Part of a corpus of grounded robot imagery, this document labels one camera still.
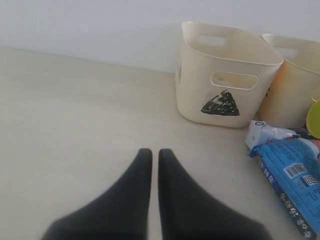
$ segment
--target blue package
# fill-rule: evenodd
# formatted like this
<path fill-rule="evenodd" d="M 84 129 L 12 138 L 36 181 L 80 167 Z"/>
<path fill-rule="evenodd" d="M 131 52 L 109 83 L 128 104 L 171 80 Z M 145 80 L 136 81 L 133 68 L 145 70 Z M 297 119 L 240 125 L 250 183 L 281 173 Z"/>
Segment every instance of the blue package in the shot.
<path fill-rule="evenodd" d="M 303 138 L 256 146 L 259 165 L 306 239 L 320 236 L 320 140 Z"/>

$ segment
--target basket handle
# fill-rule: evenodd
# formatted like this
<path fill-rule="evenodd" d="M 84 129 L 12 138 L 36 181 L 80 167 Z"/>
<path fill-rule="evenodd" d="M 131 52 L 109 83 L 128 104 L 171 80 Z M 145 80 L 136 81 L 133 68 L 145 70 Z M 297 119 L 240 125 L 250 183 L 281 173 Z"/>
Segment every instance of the basket handle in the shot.
<path fill-rule="evenodd" d="M 258 84 L 259 79 L 254 75 L 217 71 L 211 75 L 211 83 L 218 88 L 228 88 L 250 91 Z"/>

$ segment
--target cream storage basket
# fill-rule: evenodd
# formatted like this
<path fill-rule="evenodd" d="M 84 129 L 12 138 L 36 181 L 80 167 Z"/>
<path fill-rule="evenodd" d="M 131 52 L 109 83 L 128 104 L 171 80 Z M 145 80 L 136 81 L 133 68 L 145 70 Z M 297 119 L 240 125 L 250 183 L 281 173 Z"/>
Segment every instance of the cream storage basket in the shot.
<path fill-rule="evenodd" d="M 175 77 L 178 110 L 197 123 L 244 127 L 283 61 L 247 31 L 184 22 Z"/>
<path fill-rule="evenodd" d="M 282 54 L 284 64 L 259 115 L 274 126 L 301 128 L 312 104 L 320 100 L 320 42 L 277 34 L 263 34 L 262 38 Z"/>

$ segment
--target black triangle drawing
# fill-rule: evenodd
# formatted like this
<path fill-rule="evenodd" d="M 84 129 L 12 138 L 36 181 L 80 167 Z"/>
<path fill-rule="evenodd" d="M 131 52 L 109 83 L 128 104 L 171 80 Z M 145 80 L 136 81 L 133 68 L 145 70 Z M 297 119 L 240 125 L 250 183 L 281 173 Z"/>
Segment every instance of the black triangle drawing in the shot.
<path fill-rule="evenodd" d="M 171 149 L 159 152 L 158 198 L 163 240 L 272 240 L 261 223 L 199 186 Z"/>
<path fill-rule="evenodd" d="M 56 220 L 42 240 L 145 240 L 152 152 L 140 149 L 132 164 L 105 193 Z"/>
<path fill-rule="evenodd" d="M 228 90 L 222 91 L 220 94 L 208 101 L 201 112 L 210 115 L 221 116 L 239 116 L 237 104 Z"/>

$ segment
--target white floor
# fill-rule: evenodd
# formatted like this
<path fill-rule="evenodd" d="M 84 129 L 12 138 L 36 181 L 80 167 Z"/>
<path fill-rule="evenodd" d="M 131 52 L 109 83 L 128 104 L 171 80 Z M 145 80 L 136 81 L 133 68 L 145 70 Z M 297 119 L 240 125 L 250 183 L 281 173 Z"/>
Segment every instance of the white floor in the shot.
<path fill-rule="evenodd" d="M 172 74 L 0 49 L 0 239 L 39 239 L 110 187 L 142 147 L 154 156 L 150 240 L 161 239 L 161 148 L 275 240 L 303 239 L 247 157 L 246 131 L 184 119 Z"/>

